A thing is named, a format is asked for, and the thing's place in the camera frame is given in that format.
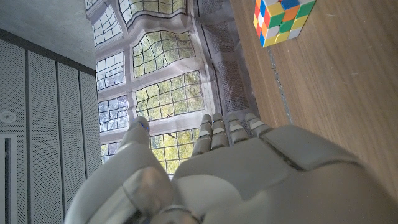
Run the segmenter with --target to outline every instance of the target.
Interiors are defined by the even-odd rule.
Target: wooden surface
[[[294,125],[359,156],[398,199],[398,1],[318,0],[300,36],[269,49],[252,1],[231,4],[262,120],[289,123],[279,76]]]

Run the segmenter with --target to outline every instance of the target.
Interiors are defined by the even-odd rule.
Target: window pane
[[[180,153],[181,159],[189,158],[191,157],[193,152],[193,144],[186,144],[183,146],[179,146],[178,151]]]
[[[101,155],[102,156],[107,156],[108,155],[108,145],[101,145]]]
[[[93,25],[95,45],[107,41],[121,32],[120,25],[116,20],[114,11],[109,6],[104,14]]]
[[[184,100],[174,103],[174,110],[175,110],[175,115],[187,113],[188,112],[187,102]]]
[[[127,96],[98,103],[100,131],[109,131],[128,126]]]
[[[197,84],[185,86],[185,82]],[[198,71],[147,86],[136,91],[136,98],[136,112],[151,121],[204,109]]]
[[[123,52],[97,63],[96,78],[98,90],[124,82]]]
[[[188,131],[179,131],[177,132],[178,144],[188,144],[192,142],[192,133],[190,130]]]
[[[185,0],[120,0],[119,4],[125,23],[141,11],[173,14],[179,9],[185,9]]]
[[[147,33],[133,47],[133,52],[134,78],[164,68],[181,58],[195,56],[188,32],[183,34],[167,31]]]
[[[193,151],[193,133],[198,131],[198,128],[189,129],[150,138],[150,148],[167,174],[174,174],[180,162],[190,158]]]
[[[178,150],[177,146],[174,147],[166,147],[164,149],[166,160],[169,159],[178,159]]]
[[[177,170],[178,166],[180,165],[180,161],[167,161],[167,174],[174,174]]]

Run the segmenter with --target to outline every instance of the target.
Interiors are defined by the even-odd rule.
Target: yellow square
[[[253,24],[254,24],[254,28],[257,29],[257,25],[258,25],[259,21],[256,17],[256,15],[254,15],[254,20],[253,20]]]
[[[270,17],[277,16],[285,12],[280,2],[268,6],[267,10]]]
[[[272,44],[275,44],[275,40],[276,40],[276,36],[266,39],[266,41],[264,41],[263,47],[268,47],[268,46],[271,46]]]
[[[295,19],[293,22],[292,30],[298,29],[304,26],[305,21],[307,21],[308,16],[303,16],[298,19]]]
[[[289,38],[289,33],[290,32],[284,32],[284,33],[278,34],[276,36],[275,44],[278,44],[278,43],[281,43],[283,41],[286,41]]]

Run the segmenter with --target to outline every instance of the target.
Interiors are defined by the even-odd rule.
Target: white square
[[[296,38],[300,35],[301,30],[303,29],[303,27],[291,30],[289,33],[289,37],[287,38],[288,40]]]
[[[275,26],[273,28],[269,28],[267,30],[266,39],[275,37],[279,33],[279,26]]]
[[[262,0],[262,1],[267,7],[278,2],[278,0]]]
[[[261,15],[261,13],[259,14],[259,26],[262,27],[262,24],[264,23],[264,18]]]

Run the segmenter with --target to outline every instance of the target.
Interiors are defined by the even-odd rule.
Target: blue square
[[[267,10],[267,6],[265,4],[264,1],[261,1],[261,5],[260,5],[260,13],[261,15],[264,17],[264,15],[266,14],[266,10]]]
[[[266,39],[264,38],[264,36],[262,35],[262,32],[261,32],[261,34],[260,34],[260,42],[261,42],[262,46],[264,46],[265,41],[266,41]]]
[[[284,10],[291,9],[298,5],[300,5],[298,0],[282,0],[282,7]]]

